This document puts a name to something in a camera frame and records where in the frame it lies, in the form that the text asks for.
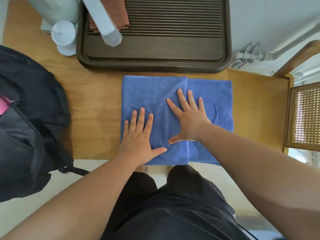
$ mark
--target brown cloth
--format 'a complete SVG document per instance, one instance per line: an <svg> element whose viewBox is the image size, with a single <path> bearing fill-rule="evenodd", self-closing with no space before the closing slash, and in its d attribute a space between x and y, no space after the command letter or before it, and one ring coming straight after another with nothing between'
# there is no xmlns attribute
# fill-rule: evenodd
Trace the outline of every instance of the brown cloth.
<svg viewBox="0 0 320 240"><path fill-rule="evenodd" d="M126 10L125 0L100 0L106 12L109 14L114 25L120 30L129 28L129 18ZM89 27L94 33L98 33L99 30L94 23L91 15L89 15Z"/></svg>

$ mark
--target wooden table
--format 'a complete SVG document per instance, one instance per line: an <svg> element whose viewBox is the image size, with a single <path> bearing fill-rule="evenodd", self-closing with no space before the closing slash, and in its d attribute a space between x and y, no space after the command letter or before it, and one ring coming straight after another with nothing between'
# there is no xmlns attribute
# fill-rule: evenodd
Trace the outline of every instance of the wooden table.
<svg viewBox="0 0 320 240"><path fill-rule="evenodd" d="M283 151L289 80L234 70L218 74L97 72L61 55L40 30L41 17L26 0L10 0L4 45L30 56L64 87L72 116L64 144L75 159L110 159L120 144L124 75L231 80L234 132Z"/></svg>

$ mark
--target right hand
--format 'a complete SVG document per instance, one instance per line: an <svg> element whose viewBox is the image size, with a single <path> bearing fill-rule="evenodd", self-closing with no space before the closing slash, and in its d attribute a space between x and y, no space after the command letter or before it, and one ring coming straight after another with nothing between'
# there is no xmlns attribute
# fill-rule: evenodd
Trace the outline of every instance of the right hand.
<svg viewBox="0 0 320 240"><path fill-rule="evenodd" d="M202 98L200 97L198 100L198 109L193 98L192 91L189 90L187 94L189 103L186 101L182 90L178 89L178 97L183 111L179 109L169 98L167 98L167 103L174 114L178 117L181 127L180 133L169 139L169 144L174 144L179 141L196 141L199 128L203 124L211 124L211 121L206 115Z"/></svg>

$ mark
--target pink pocket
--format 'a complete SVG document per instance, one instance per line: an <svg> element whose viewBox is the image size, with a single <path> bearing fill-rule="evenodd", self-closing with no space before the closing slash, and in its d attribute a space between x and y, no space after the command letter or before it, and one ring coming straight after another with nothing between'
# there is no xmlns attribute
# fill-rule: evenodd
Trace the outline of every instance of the pink pocket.
<svg viewBox="0 0 320 240"><path fill-rule="evenodd" d="M9 100L6 97L0 96L0 115L2 115L9 108Z"/></svg>

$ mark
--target chair backrest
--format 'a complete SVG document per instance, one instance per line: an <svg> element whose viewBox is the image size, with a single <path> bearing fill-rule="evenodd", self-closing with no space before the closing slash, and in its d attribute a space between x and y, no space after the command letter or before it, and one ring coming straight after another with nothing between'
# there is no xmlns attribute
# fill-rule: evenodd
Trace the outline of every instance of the chair backrest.
<svg viewBox="0 0 320 240"><path fill-rule="evenodd" d="M273 76L287 76L294 68L319 53L320 40L313 40ZM320 151L320 82L290 88L284 146Z"/></svg>

